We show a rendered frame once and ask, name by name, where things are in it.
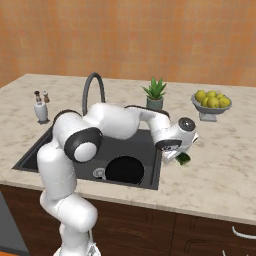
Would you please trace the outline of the dark wood cupboard door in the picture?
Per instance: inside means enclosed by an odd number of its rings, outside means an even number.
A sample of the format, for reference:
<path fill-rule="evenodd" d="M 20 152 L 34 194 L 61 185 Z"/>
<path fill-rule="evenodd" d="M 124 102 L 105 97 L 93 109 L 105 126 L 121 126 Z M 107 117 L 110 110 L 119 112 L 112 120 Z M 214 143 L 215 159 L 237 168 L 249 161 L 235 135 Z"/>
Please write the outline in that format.
<path fill-rule="evenodd" d="M 60 247 L 59 222 L 39 204 L 36 190 L 0 185 L 31 256 L 53 256 Z M 99 218 L 93 238 L 102 256 L 170 256 L 175 215 L 94 200 Z"/>

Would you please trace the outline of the green plant in grey pot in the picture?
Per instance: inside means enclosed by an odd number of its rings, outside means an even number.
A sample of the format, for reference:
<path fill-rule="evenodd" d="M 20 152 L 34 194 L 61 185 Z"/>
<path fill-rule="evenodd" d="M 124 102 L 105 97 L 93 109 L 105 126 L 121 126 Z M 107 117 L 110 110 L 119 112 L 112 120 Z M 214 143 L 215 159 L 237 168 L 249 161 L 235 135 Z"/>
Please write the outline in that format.
<path fill-rule="evenodd" d="M 162 80 L 151 78 L 150 86 L 144 87 L 143 90 L 147 94 L 146 107 L 153 110 L 161 110 L 163 108 L 163 96 L 165 94 L 166 84 Z"/>

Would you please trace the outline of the grey dishwasher front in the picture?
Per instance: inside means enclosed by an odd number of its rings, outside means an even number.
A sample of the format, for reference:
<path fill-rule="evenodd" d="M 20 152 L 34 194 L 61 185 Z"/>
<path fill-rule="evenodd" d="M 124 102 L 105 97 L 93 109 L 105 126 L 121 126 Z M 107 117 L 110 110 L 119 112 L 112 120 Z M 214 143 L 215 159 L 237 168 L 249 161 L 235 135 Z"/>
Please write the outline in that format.
<path fill-rule="evenodd" d="M 14 218 L 0 192 L 0 251 L 15 256 L 30 256 Z"/>

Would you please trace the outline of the dark grey arched tap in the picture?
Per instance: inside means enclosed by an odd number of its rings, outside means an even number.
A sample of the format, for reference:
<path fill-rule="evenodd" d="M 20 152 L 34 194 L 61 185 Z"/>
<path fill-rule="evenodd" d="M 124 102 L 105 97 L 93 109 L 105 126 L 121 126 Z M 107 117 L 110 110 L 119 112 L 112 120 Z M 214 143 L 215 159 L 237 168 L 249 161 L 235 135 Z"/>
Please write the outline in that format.
<path fill-rule="evenodd" d="M 91 82 L 94 78 L 96 78 L 97 81 L 98 81 L 98 85 L 99 85 L 99 89 L 100 89 L 101 103 L 106 103 L 103 80 L 97 72 L 93 72 L 87 77 L 87 79 L 85 81 L 84 89 L 83 89 L 83 96 L 82 96 L 82 113 L 83 113 L 83 116 L 85 116 L 87 114 L 88 94 L 89 94 L 89 89 L 90 89 Z"/>

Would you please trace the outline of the black round pan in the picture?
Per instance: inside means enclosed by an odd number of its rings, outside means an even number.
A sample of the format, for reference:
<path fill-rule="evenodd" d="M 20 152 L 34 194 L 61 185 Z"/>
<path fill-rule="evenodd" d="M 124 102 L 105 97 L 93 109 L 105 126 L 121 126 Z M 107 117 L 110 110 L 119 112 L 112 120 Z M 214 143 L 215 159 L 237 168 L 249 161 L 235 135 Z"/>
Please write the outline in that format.
<path fill-rule="evenodd" d="M 144 177 L 144 166 L 135 157 L 119 156 L 109 162 L 105 177 L 110 181 L 140 184 Z"/>

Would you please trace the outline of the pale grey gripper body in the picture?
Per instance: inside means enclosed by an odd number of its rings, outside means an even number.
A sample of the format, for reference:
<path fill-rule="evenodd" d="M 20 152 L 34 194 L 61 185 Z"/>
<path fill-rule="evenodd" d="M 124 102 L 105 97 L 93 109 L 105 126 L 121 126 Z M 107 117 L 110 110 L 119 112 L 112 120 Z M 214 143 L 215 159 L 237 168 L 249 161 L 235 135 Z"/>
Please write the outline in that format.
<path fill-rule="evenodd" d="M 175 159 L 180 155 L 179 151 L 176 150 L 165 150 L 162 152 L 162 161 L 164 164 L 168 165 L 170 161 Z"/>

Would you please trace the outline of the dark wood drawer front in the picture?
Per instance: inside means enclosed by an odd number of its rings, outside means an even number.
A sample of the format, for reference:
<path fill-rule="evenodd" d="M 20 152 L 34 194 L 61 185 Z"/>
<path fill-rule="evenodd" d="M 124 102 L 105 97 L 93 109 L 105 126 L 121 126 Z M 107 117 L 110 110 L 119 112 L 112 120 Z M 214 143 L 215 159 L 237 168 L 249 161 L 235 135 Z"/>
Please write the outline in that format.
<path fill-rule="evenodd" d="M 177 214 L 170 256 L 256 256 L 256 240 L 237 237 L 256 235 L 256 225 Z"/>

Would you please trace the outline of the dark grey sink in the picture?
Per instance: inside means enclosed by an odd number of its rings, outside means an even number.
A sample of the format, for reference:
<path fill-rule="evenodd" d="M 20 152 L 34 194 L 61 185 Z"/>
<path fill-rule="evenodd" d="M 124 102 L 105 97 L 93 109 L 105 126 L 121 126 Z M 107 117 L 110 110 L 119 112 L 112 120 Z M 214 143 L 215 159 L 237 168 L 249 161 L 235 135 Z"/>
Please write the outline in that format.
<path fill-rule="evenodd" d="M 119 156 L 135 157 L 143 164 L 144 177 L 140 184 L 106 179 L 105 168 L 110 161 Z M 104 137 L 97 155 L 92 160 L 85 163 L 74 163 L 73 166 L 78 179 L 157 190 L 161 158 L 162 152 L 155 148 L 150 131 L 138 129 L 136 134 L 127 140 Z"/>

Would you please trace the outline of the white tool pot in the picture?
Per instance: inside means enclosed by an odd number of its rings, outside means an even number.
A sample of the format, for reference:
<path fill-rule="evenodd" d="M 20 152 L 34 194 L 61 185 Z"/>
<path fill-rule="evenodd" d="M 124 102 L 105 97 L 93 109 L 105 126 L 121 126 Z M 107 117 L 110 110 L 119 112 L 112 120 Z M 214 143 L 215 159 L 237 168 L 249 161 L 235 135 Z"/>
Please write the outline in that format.
<path fill-rule="evenodd" d="M 48 119 L 48 108 L 44 102 L 37 102 L 34 104 L 34 111 L 38 118 L 39 123 L 47 123 Z"/>

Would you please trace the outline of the grey fruit bowl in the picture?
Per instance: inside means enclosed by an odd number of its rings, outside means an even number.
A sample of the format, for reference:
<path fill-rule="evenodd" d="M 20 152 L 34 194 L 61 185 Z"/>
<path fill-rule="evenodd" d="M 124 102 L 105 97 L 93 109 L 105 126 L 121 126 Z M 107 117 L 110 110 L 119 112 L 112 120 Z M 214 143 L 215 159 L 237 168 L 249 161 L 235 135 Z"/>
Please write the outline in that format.
<path fill-rule="evenodd" d="M 199 118 L 201 121 L 208 121 L 208 122 L 216 122 L 217 115 L 223 114 L 225 111 L 229 110 L 232 105 L 229 105 L 226 108 L 208 108 L 208 107 L 203 107 L 196 99 L 195 95 L 191 96 L 191 101 L 194 104 L 194 107 L 198 110 L 199 112 Z"/>

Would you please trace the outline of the green sponge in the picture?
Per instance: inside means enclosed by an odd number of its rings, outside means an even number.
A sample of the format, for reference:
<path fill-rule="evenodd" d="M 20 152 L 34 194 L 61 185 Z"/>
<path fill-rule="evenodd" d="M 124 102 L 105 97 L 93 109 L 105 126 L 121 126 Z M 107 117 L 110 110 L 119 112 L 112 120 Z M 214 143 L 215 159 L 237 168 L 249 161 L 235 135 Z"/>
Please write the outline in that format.
<path fill-rule="evenodd" d="M 181 153 L 176 157 L 176 160 L 179 162 L 180 165 L 185 165 L 191 160 L 191 158 L 188 154 Z"/>

